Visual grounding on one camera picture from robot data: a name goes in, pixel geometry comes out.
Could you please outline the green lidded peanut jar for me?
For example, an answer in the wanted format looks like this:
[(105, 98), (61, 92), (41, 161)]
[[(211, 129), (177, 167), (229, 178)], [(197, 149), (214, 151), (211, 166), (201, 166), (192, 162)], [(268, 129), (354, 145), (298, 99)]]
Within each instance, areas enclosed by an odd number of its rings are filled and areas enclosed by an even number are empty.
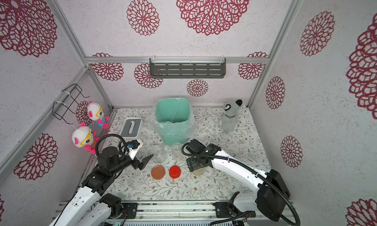
[(195, 171), (192, 172), (192, 174), (193, 174), (194, 176), (201, 176), (201, 175), (203, 175), (204, 173), (205, 173), (205, 168), (200, 168), (200, 169), (195, 170)]

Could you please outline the brown jar lid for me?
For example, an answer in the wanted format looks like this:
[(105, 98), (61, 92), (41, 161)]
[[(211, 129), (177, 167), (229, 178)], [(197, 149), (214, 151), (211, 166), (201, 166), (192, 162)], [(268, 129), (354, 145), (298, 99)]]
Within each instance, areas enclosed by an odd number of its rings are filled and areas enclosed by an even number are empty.
[(162, 165), (156, 165), (151, 170), (151, 177), (155, 180), (162, 179), (166, 174), (166, 170)]

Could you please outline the red jar lid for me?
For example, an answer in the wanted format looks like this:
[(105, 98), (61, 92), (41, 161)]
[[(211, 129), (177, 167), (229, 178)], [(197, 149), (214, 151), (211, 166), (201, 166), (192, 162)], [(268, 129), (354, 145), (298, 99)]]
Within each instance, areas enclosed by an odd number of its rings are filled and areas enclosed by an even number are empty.
[(180, 167), (178, 166), (172, 166), (170, 169), (169, 169), (169, 176), (172, 178), (172, 179), (177, 179), (181, 176), (181, 169)]

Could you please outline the red lidded peanut jar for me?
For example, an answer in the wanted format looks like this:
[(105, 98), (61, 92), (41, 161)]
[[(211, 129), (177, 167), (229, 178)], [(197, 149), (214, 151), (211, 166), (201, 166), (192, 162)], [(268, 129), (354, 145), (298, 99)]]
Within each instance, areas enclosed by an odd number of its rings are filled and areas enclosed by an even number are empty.
[(171, 146), (171, 155), (172, 155), (172, 158), (176, 161), (180, 161), (184, 158), (184, 155), (182, 154), (182, 151), (181, 151), (182, 145), (183, 145), (182, 143), (175, 142)]

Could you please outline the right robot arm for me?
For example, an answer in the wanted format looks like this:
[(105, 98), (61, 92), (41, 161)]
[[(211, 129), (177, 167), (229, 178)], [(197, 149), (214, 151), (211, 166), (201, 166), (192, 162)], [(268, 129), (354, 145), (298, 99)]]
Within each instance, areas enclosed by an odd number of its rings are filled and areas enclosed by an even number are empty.
[(215, 203), (220, 213), (237, 217), (244, 212), (248, 212), (249, 216), (259, 211), (274, 222), (283, 218), (282, 213), (287, 206), (290, 192), (279, 172), (258, 170), (233, 158), (220, 147), (214, 144), (205, 146), (196, 139), (184, 144), (181, 152), (188, 157), (186, 162), (190, 172), (205, 167), (217, 169), (251, 190), (244, 194), (235, 192), (226, 204)]

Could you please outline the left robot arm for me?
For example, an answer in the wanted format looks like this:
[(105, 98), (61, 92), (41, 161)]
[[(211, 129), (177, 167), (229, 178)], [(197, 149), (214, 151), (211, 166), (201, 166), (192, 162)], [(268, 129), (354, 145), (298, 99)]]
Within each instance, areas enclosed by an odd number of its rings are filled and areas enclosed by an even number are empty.
[(138, 160), (136, 154), (142, 145), (141, 140), (126, 142), (120, 138), (117, 147), (109, 146), (99, 151), (96, 146), (97, 165), (50, 225), (98, 226), (109, 217), (121, 216), (121, 199), (106, 191), (125, 168), (143, 170), (146, 167), (154, 155)]

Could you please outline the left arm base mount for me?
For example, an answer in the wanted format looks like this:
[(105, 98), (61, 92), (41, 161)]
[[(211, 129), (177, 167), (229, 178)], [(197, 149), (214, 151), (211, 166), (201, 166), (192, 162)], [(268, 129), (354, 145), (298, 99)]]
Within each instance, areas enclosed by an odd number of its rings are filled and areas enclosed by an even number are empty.
[(137, 203), (122, 202), (121, 198), (112, 194), (102, 196), (99, 203), (104, 203), (110, 210), (109, 219), (135, 219), (136, 217)]

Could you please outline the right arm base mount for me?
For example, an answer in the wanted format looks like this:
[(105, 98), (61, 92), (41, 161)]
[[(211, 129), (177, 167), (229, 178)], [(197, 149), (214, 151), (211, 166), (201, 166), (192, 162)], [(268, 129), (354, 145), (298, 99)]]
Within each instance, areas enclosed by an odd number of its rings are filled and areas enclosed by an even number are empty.
[(253, 192), (235, 192), (229, 201), (217, 201), (213, 203), (217, 218), (231, 218), (240, 216), (246, 211), (250, 211), (244, 217), (255, 218), (257, 205), (255, 203), (257, 195)]

